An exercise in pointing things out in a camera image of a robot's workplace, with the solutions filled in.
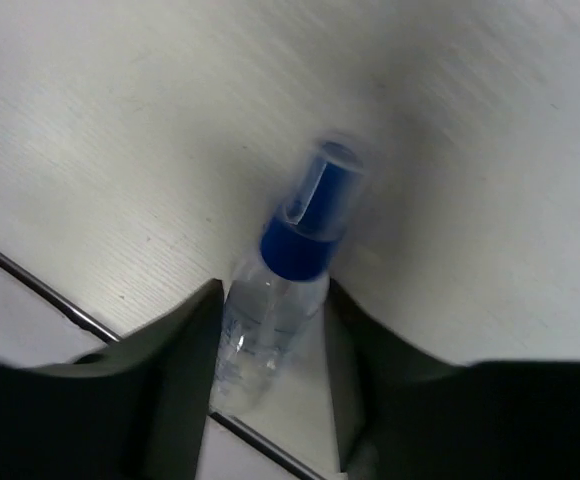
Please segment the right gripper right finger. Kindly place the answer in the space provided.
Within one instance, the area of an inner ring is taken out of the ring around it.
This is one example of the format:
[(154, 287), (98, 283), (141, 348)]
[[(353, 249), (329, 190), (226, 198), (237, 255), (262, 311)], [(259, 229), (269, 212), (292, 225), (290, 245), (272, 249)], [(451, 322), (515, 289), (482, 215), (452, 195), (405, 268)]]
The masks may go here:
[(350, 479), (580, 479), (580, 361), (453, 365), (369, 316), (337, 283), (324, 343)]

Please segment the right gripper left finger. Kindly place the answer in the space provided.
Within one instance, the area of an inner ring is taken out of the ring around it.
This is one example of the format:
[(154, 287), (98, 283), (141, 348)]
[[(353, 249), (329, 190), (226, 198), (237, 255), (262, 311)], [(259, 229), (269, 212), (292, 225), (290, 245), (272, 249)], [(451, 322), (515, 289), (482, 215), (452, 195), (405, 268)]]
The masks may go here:
[(0, 362), (0, 479), (192, 479), (221, 333), (213, 279), (72, 363)]

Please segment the blue spray bottle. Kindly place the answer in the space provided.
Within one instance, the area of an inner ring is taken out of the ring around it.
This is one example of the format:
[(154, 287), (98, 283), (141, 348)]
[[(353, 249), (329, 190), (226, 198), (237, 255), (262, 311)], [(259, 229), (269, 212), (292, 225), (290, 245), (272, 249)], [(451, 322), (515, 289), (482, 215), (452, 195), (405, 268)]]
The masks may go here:
[(319, 314), (328, 269), (367, 172), (353, 136), (333, 132), (314, 142), (304, 170), (234, 270), (223, 307), (213, 410), (237, 416), (259, 404)]

